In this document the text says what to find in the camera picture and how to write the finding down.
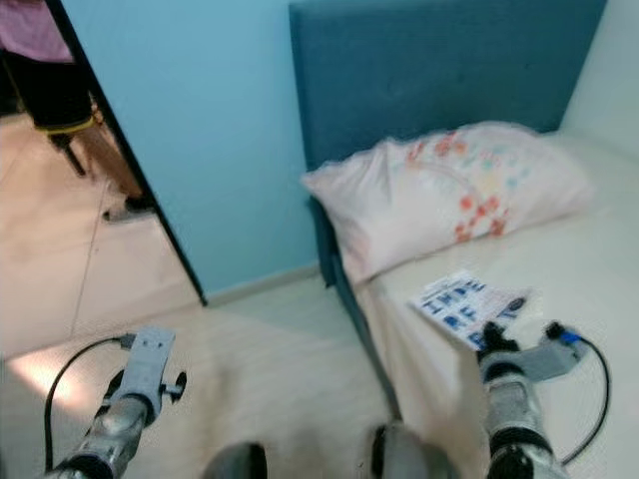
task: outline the pillow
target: pillow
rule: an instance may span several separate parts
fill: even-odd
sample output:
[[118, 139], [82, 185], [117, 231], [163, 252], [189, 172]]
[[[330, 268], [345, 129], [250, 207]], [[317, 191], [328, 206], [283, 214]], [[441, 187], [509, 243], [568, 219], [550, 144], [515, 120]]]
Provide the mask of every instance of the pillow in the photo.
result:
[[334, 226], [353, 284], [456, 242], [577, 212], [593, 192], [565, 152], [501, 123], [389, 139], [303, 183]]

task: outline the pink shirt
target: pink shirt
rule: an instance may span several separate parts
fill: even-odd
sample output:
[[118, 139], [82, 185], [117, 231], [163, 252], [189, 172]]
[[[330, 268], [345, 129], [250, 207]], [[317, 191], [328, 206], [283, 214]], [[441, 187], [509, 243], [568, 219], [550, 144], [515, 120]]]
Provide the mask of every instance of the pink shirt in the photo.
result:
[[40, 62], [73, 63], [43, 0], [0, 0], [0, 48]]

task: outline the upholstered headboard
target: upholstered headboard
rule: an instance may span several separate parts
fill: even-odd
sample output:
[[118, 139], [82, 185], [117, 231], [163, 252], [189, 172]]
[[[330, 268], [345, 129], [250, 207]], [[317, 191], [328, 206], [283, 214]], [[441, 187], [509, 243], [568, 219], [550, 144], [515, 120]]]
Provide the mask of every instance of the upholstered headboard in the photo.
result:
[[[605, 0], [358, 0], [291, 6], [307, 164], [482, 120], [556, 130]], [[319, 258], [334, 235], [318, 204]]]

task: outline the connector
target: connector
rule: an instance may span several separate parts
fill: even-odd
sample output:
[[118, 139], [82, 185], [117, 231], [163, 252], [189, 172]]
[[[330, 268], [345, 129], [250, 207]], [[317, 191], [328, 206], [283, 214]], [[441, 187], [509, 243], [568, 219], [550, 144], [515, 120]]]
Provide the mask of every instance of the connector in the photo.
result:
[[133, 341], [136, 340], [136, 335], [133, 332], [127, 332], [120, 336], [120, 347], [122, 349], [131, 349], [133, 346]]
[[552, 322], [546, 328], [546, 337], [552, 340], [558, 339], [564, 344], [572, 344], [573, 342], [576, 342], [581, 339], [581, 336], [579, 334], [576, 334], [566, 329], [564, 326], [562, 326], [556, 321]]
[[516, 352], [520, 350], [517, 341], [503, 337], [503, 328], [492, 321], [488, 321], [483, 327], [483, 339], [486, 346], [477, 351], [477, 361], [481, 361], [493, 352]]
[[546, 327], [546, 337], [548, 339], [559, 339], [564, 332], [566, 332], [566, 328], [557, 321], [551, 322], [550, 325]]

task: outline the shoe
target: shoe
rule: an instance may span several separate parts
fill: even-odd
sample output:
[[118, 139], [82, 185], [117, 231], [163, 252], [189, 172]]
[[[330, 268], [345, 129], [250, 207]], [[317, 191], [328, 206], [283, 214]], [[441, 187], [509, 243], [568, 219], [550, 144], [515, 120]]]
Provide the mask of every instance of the shoe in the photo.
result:
[[268, 479], [267, 453], [262, 444], [242, 442], [224, 448], [209, 463], [203, 479]]
[[392, 422], [377, 427], [367, 440], [369, 452], [360, 477], [458, 479], [459, 474], [438, 447], [425, 444], [408, 427]]
[[103, 212], [102, 219], [107, 223], [122, 223], [145, 218], [154, 212], [153, 202], [148, 198], [127, 197], [123, 204]]

